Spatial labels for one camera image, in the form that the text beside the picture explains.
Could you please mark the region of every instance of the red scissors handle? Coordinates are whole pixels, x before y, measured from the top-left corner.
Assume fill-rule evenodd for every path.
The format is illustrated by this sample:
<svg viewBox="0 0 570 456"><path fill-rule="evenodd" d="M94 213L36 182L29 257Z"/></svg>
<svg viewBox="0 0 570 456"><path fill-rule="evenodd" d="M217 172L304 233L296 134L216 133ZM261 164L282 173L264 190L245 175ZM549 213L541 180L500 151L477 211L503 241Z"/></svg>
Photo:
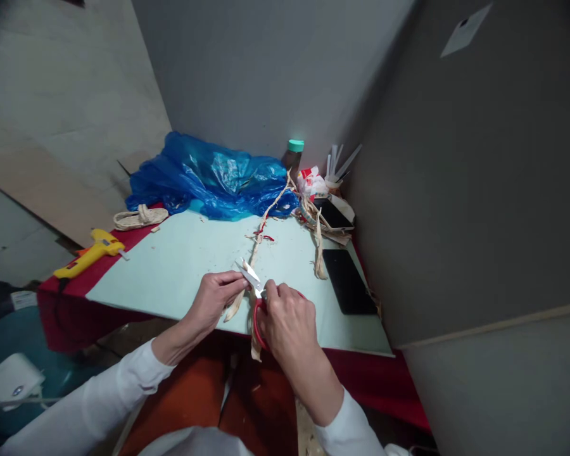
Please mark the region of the red scissors handle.
<svg viewBox="0 0 570 456"><path fill-rule="evenodd" d="M302 298L306 299L306 296L301 294L299 291L298 294ZM253 308L253 331L255 332L255 338L260 343L262 349L269 352L270 348L268 347L268 343L266 342L265 339L262 338L262 335L260 334L260 326L258 325L258 309L262 309L266 314L268 313L268 308L266 307L266 301L264 301L263 298L257 298L255 300L255 307Z"/></svg>

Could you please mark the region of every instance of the glue gun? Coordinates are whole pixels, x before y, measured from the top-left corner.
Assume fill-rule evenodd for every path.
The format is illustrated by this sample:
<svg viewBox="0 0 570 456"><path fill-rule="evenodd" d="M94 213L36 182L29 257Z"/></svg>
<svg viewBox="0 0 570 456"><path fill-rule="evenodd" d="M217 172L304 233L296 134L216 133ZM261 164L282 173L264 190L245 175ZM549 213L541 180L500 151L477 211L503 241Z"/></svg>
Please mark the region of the glue gun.
<svg viewBox="0 0 570 456"><path fill-rule="evenodd" d="M129 261L129 257L125 253L125 245L109 232L102 229L94 229L91 231L91 237L95 239L93 247L66 267L56 270L54 273L55 277L58 279L73 279L104 255L114 257L121 254L125 260Z"/></svg>

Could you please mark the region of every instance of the brown bottle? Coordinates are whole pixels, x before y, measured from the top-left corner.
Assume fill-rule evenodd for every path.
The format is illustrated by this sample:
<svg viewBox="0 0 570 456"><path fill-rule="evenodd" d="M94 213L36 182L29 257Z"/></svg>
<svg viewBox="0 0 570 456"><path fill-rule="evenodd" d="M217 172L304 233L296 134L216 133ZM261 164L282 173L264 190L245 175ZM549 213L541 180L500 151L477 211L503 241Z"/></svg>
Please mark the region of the brown bottle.
<svg viewBox="0 0 570 456"><path fill-rule="evenodd" d="M289 171L289 175L294 182L297 182L298 168L300 167L300 159L302 158L302 151L304 150L304 141L290 139L287 147L287 152L283 155L281 163L285 169Z"/></svg>

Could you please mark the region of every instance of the white sleeve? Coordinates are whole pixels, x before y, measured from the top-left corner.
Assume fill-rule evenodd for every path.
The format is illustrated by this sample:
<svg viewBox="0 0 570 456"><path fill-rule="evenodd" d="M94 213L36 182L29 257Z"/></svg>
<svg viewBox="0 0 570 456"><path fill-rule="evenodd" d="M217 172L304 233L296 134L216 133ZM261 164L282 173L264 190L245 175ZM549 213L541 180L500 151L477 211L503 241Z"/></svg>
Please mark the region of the white sleeve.
<svg viewBox="0 0 570 456"><path fill-rule="evenodd" d="M344 401L336 418L326 427L315 426L319 443L329 456L384 456L376 433L361 406L344 390Z"/></svg>
<svg viewBox="0 0 570 456"><path fill-rule="evenodd" d="M173 371L156 359L151 344L143 344L43 412L6 441L0 456L87 454Z"/></svg>

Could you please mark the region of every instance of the light blue cutting board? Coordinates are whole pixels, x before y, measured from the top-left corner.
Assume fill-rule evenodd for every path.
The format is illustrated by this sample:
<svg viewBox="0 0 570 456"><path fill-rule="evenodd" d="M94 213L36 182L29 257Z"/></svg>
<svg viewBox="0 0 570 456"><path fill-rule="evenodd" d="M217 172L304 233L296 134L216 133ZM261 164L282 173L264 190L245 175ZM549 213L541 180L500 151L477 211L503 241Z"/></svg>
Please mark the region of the light blue cutting board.
<svg viewBox="0 0 570 456"><path fill-rule="evenodd" d="M120 259L87 294L87 299L113 307L181 319L190 309L203 274L237 270L235 260L251 255L259 217L238 222L208 220L190 210L169 217ZM393 356L376 315L343 315L331 281L314 275L314 237L293 219L269 219L254 269L263 281L274 279L301 291L317 308L317 334L324 348L339 348ZM324 239L324 248L338 248ZM358 264L349 243L348 251ZM239 312L219 329L250 334L248 296Z"/></svg>

